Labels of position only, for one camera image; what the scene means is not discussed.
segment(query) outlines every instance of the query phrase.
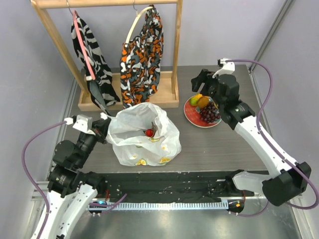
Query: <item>gray wooden table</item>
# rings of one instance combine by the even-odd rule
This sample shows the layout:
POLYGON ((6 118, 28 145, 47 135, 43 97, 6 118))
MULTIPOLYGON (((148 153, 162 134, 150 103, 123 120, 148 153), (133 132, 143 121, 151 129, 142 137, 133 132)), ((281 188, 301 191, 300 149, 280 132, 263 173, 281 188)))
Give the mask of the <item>gray wooden table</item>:
MULTIPOLYGON (((182 66, 178 68, 179 107, 165 109, 168 117, 180 131, 181 153, 167 165, 161 167, 120 165, 110 144, 97 144, 84 165, 84 172, 170 172, 170 171, 228 171, 236 169, 265 170, 265 165, 248 143, 230 127, 221 122, 216 127, 198 128, 192 125, 183 113, 184 103, 193 96, 190 79, 196 77, 202 68, 217 70, 216 66, 182 66)), ((240 99, 256 113, 259 109, 256 95, 245 65, 237 65, 234 75, 240 85, 240 99)), ((99 112, 81 112, 77 107, 77 90, 71 115, 84 114, 93 120, 99 112)), ((68 127, 65 139, 76 142, 79 132, 68 127)))

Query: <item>white wall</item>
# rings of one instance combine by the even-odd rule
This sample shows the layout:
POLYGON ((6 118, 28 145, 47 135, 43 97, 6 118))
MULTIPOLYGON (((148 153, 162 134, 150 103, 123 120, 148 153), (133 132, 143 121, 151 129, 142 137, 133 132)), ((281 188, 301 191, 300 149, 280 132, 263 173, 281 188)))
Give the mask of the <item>white wall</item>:
MULTIPOLYGON (((319 1, 296 1, 267 48, 261 62, 274 76, 273 95, 266 116, 277 142, 297 161, 312 168, 311 180, 319 188, 319 1)), ((256 81, 263 99, 268 76, 256 68, 256 81)), ((314 202, 306 191, 305 205, 314 202)), ((309 213, 312 229, 319 230, 319 208, 309 213)))
MULTIPOLYGON (((211 65, 218 58, 255 57, 284 0, 184 0, 178 64, 211 65)), ((142 10, 146 5, 138 5, 142 10)), ((171 66, 175 5, 156 5, 164 28, 163 66, 171 66)), ((77 8, 97 38, 110 67, 119 67, 122 43, 135 19, 132 6, 77 8)), ((68 48, 75 57, 70 28, 72 18, 65 9, 49 11, 68 48)), ((140 18, 132 36, 139 33, 140 18)))
MULTIPOLYGON (((62 120, 72 76, 27 0, 0 3, 0 238, 21 239, 33 186, 21 165, 24 143, 62 120)), ((58 130, 30 145, 27 166, 48 172, 58 130)))

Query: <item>plate of fruit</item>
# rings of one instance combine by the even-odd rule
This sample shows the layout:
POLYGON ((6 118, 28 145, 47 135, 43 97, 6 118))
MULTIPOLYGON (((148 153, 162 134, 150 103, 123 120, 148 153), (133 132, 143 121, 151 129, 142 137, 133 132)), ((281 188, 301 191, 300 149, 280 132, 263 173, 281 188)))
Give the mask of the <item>plate of fruit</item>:
POLYGON ((221 122, 217 105, 211 97, 202 94, 189 98, 184 105, 184 114, 193 125, 209 128, 221 122))

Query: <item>wooden frame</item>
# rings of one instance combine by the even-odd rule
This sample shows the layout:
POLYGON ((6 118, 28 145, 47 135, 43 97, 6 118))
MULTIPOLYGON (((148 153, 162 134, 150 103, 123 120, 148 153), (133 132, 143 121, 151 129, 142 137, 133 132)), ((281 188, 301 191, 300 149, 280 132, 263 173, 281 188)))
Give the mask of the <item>wooden frame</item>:
MULTIPOLYGON (((133 5, 133 0, 68 0, 69 7, 93 7, 93 6, 120 6, 133 5)), ((173 71, 166 71, 160 73, 159 90, 156 94, 150 97, 150 102, 162 108, 175 108, 179 104, 178 85, 177 85, 177 59, 179 46, 179 32, 181 23, 182 0, 135 0, 135 5, 143 4, 176 4, 176 20, 175 20, 175 39, 174 39, 174 57, 173 57, 173 71)), ((57 49, 61 53, 67 66, 70 68, 74 78, 81 88, 81 95, 79 100, 79 108, 82 111, 100 111, 100 109, 92 103, 90 93, 88 91, 85 77, 81 76, 70 52, 68 51, 60 33, 54 25, 47 8, 68 8, 66 0, 31 0, 36 13, 41 19, 44 27, 48 31, 57 49)), ((121 97, 120 89, 120 74, 113 74, 112 85, 121 97)), ((120 110, 123 108, 122 101, 109 107, 110 110, 120 110)))

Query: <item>red plate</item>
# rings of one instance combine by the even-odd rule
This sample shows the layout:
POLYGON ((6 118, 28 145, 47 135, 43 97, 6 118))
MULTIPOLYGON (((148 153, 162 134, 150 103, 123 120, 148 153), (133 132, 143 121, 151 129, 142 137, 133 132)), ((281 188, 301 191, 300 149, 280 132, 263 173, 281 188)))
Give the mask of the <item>red plate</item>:
POLYGON ((201 128, 210 128, 218 125, 221 122, 221 119, 215 120, 213 123, 207 123, 203 120, 200 120, 200 109, 197 106, 192 106, 190 103, 190 98, 186 101, 184 105, 184 114, 186 118, 191 122, 193 125, 201 128))

